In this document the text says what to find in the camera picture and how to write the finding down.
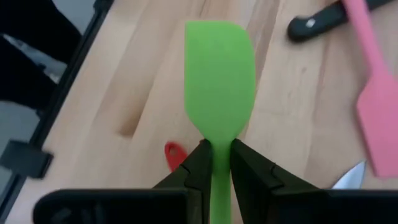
pink spatula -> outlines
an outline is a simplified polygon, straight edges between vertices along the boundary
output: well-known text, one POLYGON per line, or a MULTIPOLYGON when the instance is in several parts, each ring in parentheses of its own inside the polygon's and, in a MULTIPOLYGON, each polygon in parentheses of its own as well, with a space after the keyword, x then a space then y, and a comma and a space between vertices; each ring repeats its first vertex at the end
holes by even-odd
POLYGON ((398 83, 373 34, 364 0, 343 0, 369 65, 370 77, 356 105, 375 174, 398 176, 398 83))

wood surface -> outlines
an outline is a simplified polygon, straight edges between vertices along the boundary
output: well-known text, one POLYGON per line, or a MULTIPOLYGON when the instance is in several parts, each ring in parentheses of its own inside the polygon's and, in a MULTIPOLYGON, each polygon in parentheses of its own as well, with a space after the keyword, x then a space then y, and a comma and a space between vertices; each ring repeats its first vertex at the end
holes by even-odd
MULTIPOLYGON (((183 108, 187 19, 225 19, 247 30, 257 95, 239 138, 291 173, 330 187, 366 159, 354 110, 366 66, 349 25, 298 45, 285 34, 293 17, 330 3, 115 0, 44 144, 55 156, 47 176, 26 181, 7 222, 30 223, 34 203, 57 189, 152 187, 169 174, 166 141, 194 149, 202 136, 183 108)), ((372 15, 398 74, 397 11, 393 1, 372 15)), ((363 187, 398 189, 398 180, 377 179, 368 166, 363 187)), ((233 214, 241 223, 236 200, 233 214)))

green spatula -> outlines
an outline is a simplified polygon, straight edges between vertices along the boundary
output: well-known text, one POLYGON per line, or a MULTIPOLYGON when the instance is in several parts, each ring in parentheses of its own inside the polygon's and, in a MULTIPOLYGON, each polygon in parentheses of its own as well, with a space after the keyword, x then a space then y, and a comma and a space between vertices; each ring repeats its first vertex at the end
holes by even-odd
POLYGON ((185 27, 185 110, 211 142, 210 223, 231 223, 229 150, 250 118, 255 92, 254 52, 246 32, 221 21, 185 27))

red object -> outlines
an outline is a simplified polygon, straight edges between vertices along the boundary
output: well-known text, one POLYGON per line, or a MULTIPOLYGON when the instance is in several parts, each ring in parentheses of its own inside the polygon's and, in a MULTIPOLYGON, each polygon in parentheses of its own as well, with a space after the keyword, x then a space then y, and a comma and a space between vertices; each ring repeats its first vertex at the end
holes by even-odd
POLYGON ((164 146, 167 163, 172 172, 174 172, 180 164, 187 158, 187 152, 178 143, 169 141, 164 146))

knife handle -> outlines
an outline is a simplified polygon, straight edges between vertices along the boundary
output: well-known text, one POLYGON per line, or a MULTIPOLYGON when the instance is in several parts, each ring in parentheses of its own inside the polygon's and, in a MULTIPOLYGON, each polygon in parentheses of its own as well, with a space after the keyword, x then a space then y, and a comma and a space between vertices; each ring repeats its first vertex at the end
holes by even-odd
MULTIPOLYGON (((392 0, 366 0, 369 10, 376 9, 392 0)), ((287 35, 292 42, 305 42, 348 21, 341 1, 322 9, 311 17, 295 17, 289 23, 287 35)))

